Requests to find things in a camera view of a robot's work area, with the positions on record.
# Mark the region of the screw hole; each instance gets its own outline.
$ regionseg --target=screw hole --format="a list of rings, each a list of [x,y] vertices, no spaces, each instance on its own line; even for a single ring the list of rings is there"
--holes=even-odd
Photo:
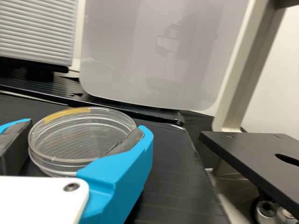
[[[261,201],[257,204],[260,212],[266,217],[273,217],[276,214],[276,206],[269,201]]]
[[[64,191],[70,192],[70,191],[75,191],[80,187],[79,184],[77,183],[69,183],[64,187]]]
[[[299,160],[297,160],[296,158],[292,158],[290,156],[279,154],[279,153],[275,154],[275,156],[283,162],[299,167]]]

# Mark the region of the black surface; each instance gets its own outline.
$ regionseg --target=black surface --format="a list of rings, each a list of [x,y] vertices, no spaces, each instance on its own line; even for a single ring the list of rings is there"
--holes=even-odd
[[[299,219],[299,141],[285,134],[203,132],[200,139]]]
[[[69,68],[63,65],[26,61],[26,60],[9,58],[9,57],[0,57],[0,66],[1,69],[9,68],[10,70],[19,67],[26,67],[29,68],[30,70],[43,70],[44,72],[48,72],[48,71],[52,71],[52,72],[57,71],[62,73],[69,72]]]
[[[299,5],[299,0],[276,0],[276,8],[286,8]]]
[[[191,111],[181,111],[181,113],[185,118],[184,127],[192,139],[204,168],[214,168],[219,162],[219,157],[199,141],[199,135],[202,131],[212,130],[214,117]]]
[[[178,110],[138,106],[90,96],[76,79],[54,76],[53,82],[27,80],[26,69],[15,69],[9,75],[1,76],[0,90],[11,91],[53,102],[78,106],[103,106],[120,110],[127,115],[145,120],[167,122],[176,125],[184,123]]]
[[[37,122],[52,112],[65,109],[60,105],[12,96],[2,95],[0,99],[1,108],[5,105],[5,109],[0,110],[0,123],[24,117]],[[140,119],[135,122],[146,125],[155,136],[153,168],[126,223],[229,223],[187,131],[166,123]],[[30,159],[20,174],[44,175]]]

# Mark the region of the yellow label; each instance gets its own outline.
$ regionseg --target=yellow label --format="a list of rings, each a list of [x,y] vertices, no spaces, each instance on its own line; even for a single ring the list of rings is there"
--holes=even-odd
[[[47,117],[45,117],[45,124],[49,123],[50,121],[60,118],[62,116],[65,115],[69,115],[69,114],[73,114],[73,113],[88,113],[90,112],[90,108],[89,107],[81,107],[81,108],[74,108],[74,109],[68,109],[68,110],[64,110],[64,111],[60,111],[54,114],[51,114]]]

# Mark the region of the screw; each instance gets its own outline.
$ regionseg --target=screw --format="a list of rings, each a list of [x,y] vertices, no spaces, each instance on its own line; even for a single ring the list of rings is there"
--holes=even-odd
[[[77,183],[69,183],[68,185],[66,185],[65,187],[64,187],[64,191],[75,191],[75,190],[77,190],[78,188],[80,187],[80,185],[79,184],[77,184]]]

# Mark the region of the beige metal frame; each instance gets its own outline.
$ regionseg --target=beige metal frame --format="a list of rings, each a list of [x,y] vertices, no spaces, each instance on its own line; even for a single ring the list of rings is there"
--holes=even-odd
[[[299,0],[250,0],[227,68],[213,131],[241,132],[241,123],[286,7]]]

